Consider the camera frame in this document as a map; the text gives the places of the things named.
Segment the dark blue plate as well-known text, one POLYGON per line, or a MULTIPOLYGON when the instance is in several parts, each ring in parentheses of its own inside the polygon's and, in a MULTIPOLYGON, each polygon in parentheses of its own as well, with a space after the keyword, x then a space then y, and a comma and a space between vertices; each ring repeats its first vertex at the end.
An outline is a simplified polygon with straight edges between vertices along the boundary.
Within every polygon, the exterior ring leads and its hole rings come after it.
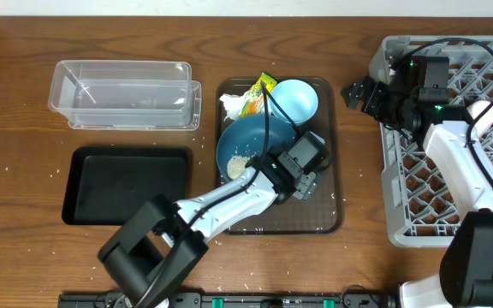
MULTIPOLYGON (((231 181, 228 162, 232 157, 260 156, 264 146, 265 116, 250 115, 232 122, 221 134, 217 144, 217 167, 223 182, 231 181)), ((285 121, 269 116, 267 149, 286 149, 297 140, 293 128, 285 121)))

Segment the pink cup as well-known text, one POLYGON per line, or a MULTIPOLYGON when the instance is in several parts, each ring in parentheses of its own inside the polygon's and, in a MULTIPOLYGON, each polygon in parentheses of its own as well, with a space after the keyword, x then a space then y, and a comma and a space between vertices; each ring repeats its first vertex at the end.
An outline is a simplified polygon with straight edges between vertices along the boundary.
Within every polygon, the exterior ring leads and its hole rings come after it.
POLYGON ((473 120, 482 115, 474 125, 477 136, 482 137, 493 125, 493 104, 487 100, 478 100, 468 106, 467 111, 473 120))

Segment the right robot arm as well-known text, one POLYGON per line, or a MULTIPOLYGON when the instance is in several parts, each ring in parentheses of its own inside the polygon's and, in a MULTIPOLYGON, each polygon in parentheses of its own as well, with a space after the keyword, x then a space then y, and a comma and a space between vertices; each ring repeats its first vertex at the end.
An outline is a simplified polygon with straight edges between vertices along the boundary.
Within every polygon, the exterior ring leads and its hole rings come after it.
POLYGON ((437 274, 400 286, 402 307, 493 307, 493 164, 475 129, 488 116, 400 94, 366 76, 342 89, 348 108, 411 132, 437 166, 461 219, 437 274))

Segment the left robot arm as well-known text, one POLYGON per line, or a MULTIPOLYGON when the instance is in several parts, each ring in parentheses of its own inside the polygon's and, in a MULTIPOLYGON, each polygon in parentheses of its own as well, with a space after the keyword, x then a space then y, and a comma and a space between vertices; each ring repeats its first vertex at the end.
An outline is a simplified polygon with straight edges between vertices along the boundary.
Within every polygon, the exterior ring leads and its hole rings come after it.
POLYGON ((295 145, 252 157, 234 180, 197 198, 158 196, 98 252, 111 278, 136 307, 162 304, 208 250, 208 242, 273 204, 304 196, 321 173, 325 150, 295 145))

